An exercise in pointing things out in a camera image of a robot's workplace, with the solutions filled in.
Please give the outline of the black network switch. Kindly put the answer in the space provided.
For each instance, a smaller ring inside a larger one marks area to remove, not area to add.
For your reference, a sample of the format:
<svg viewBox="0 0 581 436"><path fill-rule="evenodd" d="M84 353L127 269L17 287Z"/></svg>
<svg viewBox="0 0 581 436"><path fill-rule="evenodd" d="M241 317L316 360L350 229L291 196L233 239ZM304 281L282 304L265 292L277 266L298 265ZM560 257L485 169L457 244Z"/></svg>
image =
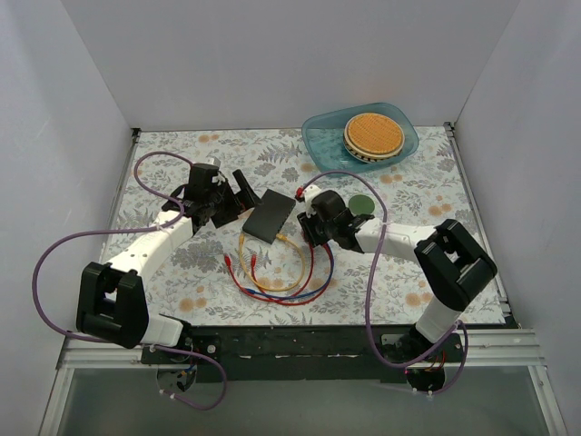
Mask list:
<svg viewBox="0 0 581 436"><path fill-rule="evenodd" d="M241 230L243 233L272 244L289 218L296 201L287 195L268 189Z"/></svg>

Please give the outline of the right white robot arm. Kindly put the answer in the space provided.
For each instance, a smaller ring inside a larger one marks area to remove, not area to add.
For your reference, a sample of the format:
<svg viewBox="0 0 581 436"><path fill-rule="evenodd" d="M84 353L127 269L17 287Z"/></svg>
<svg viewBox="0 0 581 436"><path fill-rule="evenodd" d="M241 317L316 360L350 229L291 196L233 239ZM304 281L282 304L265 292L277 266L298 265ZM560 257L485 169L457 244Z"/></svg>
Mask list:
<svg viewBox="0 0 581 436"><path fill-rule="evenodd" d="M433 297L407 333L374 351L388 366L435 359L460 315L497 275L492 258L456 220L435 227L387 223L353 214L338 193L315 185L298 189L296 198L305 205L298 221L309 244L333 241L343 250L414 262L423 271Z"/></svg>

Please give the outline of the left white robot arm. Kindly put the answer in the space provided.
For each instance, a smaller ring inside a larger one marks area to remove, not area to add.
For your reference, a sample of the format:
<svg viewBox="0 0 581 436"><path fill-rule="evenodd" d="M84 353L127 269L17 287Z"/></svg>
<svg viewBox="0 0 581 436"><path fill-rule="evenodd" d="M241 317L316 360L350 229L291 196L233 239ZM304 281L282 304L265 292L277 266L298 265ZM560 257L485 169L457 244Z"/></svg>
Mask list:
<svg viewBox="0 0 581 436"><path fill-rule="evenodd" d="M89 263L81 276L77 330L127 349L161 345L171 362L186 362L193 342L182 333L185 323L151 314L145 288L172 253L207 223L220 228L261 203L240 169L233 177L237 193L217 165L192 164L188 183L163 197L166 203L149 232L106 263Z"/></svg>

